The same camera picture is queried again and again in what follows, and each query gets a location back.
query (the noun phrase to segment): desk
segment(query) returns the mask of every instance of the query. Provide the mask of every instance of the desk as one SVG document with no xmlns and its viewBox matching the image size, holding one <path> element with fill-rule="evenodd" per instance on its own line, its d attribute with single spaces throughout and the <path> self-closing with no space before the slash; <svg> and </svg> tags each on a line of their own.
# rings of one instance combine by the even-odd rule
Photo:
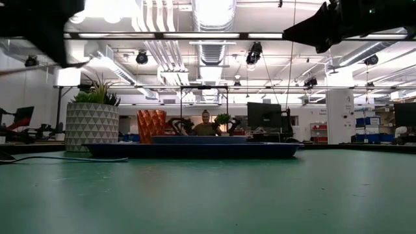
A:
<svg viewBox="0 0 416 234">
<path fill-rule="evenodd" d="M 415 155 L 328 149 L 296 158 L 2 165 L 1 232 L 416 233 Z"/>
</svg>

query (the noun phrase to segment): orange vase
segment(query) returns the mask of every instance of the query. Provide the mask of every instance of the orange vase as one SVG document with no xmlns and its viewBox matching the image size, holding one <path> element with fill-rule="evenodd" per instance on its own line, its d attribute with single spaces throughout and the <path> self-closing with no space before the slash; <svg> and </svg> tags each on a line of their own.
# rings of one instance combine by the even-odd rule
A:
<svg viewBox="0 0 416 234">
<path fill-rule="evenodd" d="M 151 144 L 152 136 L 163 136 L 166 123 L 166 111 L 163 110 L 138 110 L 138 133 L 140 143 Z"/>
</svg>

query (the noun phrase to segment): potted green plant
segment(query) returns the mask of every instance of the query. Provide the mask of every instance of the potted green plant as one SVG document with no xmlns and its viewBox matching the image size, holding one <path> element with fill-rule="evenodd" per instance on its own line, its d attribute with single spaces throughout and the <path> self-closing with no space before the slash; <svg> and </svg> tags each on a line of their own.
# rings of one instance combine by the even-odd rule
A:
<svg viewBox="0 0 416 234">
<path fill-rule="evenodd" d="M 97 81 L 91 81 L 93 89 L 79 92 L 67 106 L 67 151 L 86 152 L 88 149 L 83 144 L 118 141 L 118 105 L 121 100 L 108 92 L 116 83 L 104 82 L 99 77 Z"/>
<path fill-rule="evenodd" d="M 228 124 L 229 120 L 231 119 L 231 115 L 229 114 L 219 114 L 215 118 L 215 122 L 219 125 L 226 125 Z M 222 133 L 222 136 L 228 136 L 228 133 Z"/>
</svg>

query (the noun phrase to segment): white pillar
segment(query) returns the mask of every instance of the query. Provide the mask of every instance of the white pillar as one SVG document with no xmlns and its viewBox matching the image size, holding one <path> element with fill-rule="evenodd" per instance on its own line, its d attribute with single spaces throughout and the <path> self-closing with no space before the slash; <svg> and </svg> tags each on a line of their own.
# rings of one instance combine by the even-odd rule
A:
<svg viewBox="0 0 416 234">
<path fill-rule="evenodd" d="M 352 72 L 346 70 L 327 76 L 327 83 L 328 86 L 353 86 Z M 326 112 L 328 143 L 351 143 L 351 136 L 356 133 L 353 90 L 335 89 L 327 91 Z"/>
</svg>

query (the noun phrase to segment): geometric patterned planter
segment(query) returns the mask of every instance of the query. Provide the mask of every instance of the geometric patterned planter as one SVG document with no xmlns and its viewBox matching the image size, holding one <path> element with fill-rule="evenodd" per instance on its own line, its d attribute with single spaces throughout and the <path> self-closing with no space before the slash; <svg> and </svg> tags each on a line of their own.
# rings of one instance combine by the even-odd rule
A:
<svg viewBox="0 0 416 234">
<path fill-rule="evenodd" d="M 69 103 L 66 109 L 66 151 L 88 152 L 82 144 L 118 141 L 118 107 Z"/>
<path fill-rule="evenodd" d="M 138 110 L 138 133 L 140 143 L 151 144 L 152 136 L 163 136 L 166 123 L 166 111 L 163 110 Z"/>
</svg>

